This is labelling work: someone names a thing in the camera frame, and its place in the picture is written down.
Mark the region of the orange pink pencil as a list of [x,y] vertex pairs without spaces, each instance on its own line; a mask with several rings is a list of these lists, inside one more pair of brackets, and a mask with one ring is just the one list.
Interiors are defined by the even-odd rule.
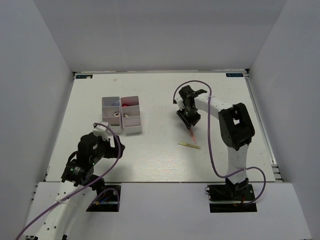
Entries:
[[196,144],[196,143],[197,143],[197,140],[196,140],[195,134],[193,133],[193,130],[192,130],[192,129],[189,129],[189,132],[190,132],[190,136],[191,136],[191,138],[192,138],[193,143]]

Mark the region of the yellow stick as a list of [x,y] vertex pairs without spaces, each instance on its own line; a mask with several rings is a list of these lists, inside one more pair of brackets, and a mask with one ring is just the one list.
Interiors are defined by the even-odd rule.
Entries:
[[184,146],[184,147],[188,147],[188,148],[193,148],[193,149],[197,149],[197,150],[200,150],[200,149],[201,149],[201,147],[198,146],[198,145],[189,144],[189,143],[185,143],[185,142],[178,142],[177,144],[180,145],[180,146]]

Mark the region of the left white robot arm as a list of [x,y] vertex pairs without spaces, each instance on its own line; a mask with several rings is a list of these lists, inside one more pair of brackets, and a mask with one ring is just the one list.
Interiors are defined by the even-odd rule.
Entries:
[[116,193],[116,198],[120,198],[115,188],[105,185],[104,176],[112,170],[111,167],[102,175],[94,174],[94,167],[101,159],[114,159],[118,162],[123,156],[125,146],[117,134],[113,135],[113,141],[114,146],[111,146],[108,134],[96,130],[80,138],[77,150],[67,159],[54,203],[27,223],[17,239],[43,218],[38,231],[35,234],[26,234],[26,239],[67,240],[77,214],[84,213],[107,192]]

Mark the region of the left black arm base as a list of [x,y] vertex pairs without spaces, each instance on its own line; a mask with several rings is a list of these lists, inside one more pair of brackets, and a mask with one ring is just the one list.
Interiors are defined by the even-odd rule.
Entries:
[[121,184],[105,184],[97,192],[94,201],[87,208],[87,212],[117,213],[120,210]]

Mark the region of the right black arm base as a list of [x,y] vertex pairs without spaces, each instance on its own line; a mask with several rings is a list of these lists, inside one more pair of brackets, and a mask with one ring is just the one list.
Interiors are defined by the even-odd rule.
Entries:
[[256,203],[249,204],[255,199],[251,184],[237,196],[231,196],[224,184],[207,185],[204,190],[208,195],[210,213],[254,213],[258,211]]

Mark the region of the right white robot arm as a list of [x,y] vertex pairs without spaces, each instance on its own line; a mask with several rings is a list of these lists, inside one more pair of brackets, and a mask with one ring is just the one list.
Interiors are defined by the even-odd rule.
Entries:
[[206,93],[204,89],[193,90],[190,85],[182,87],[178,92],[179,97],[173,100],[179,107],[176,114],[188,130],[200,121],[199,110],[207,113],[208,124],[210,117],[218,120],[220,135],[228,153],[227,174],[222,176],[225,179],[225,192],[229,198],[236,200],[249,184],[247,152],[255,129],[243,103],[227,103]]

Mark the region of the right white organizer bin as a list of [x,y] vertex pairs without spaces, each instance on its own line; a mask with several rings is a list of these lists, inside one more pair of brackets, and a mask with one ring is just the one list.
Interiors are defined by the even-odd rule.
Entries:
[[[130,101],[134,105],[122,107],[124,101]],[[143,131],[141,121],[140,102],[138,96],[125,96],[120,98],[122,127],[125,134],[139,134]]]

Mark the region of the white organizer bin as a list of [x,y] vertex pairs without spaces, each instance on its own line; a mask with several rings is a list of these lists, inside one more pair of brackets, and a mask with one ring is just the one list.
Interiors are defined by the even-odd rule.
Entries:
[[[119,101],[119,105],[113,105],[114,101]],[[109,123],[109,127],[116,134],[120,134],[123,131],[122,118],[121,118],[121,106],[119,96],[105,96],[101,99],[102,107],[102,121]],[[119,117],[115,117],[114,113],[120,113]],[[111,124],[120,124],[120,126],[111,126]]]
[[[130,101],[134,105],[122,107],[124,101]],[[125,134],[139,134],[143,131],[141,121],[140,102],[138,96],[125,96],[120,98],[122,127]]]

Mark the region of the left white organizer bin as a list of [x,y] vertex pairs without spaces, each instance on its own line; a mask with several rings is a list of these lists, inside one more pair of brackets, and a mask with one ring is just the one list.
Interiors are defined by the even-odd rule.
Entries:
[[[113,105],[114,101],[119,101],[119,105]],[[109,123],[109,127],[116,134],[120,134],[123,131],[122,118],[121,118],[121,106],[119,96],[105,96],[101,99],[102,107],[102,121]],[[120,113],[119,117],[115,117],[114,113]],[[111,126],[111,124],[120,124],[120,126]]]

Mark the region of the right blue table label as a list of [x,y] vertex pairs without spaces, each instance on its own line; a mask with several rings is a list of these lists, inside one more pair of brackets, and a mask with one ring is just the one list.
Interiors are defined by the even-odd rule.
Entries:
[[243,73],[229,72],[225,74],[227,78],[243,78]]

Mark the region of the blue table label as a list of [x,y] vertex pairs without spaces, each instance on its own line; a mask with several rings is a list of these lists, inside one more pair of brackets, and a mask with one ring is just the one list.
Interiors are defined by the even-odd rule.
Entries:
[[229,72],[225,74],[227,78],[243,78],[243,73]]
[[78,74],[75,76],[76,79],[92,79],[92,74]]

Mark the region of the left blue table label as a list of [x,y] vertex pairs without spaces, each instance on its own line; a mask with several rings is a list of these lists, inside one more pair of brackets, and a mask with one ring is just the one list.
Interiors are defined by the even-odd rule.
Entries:
[[92,79],[92,74],[78,74],[75,76],[76,79]]

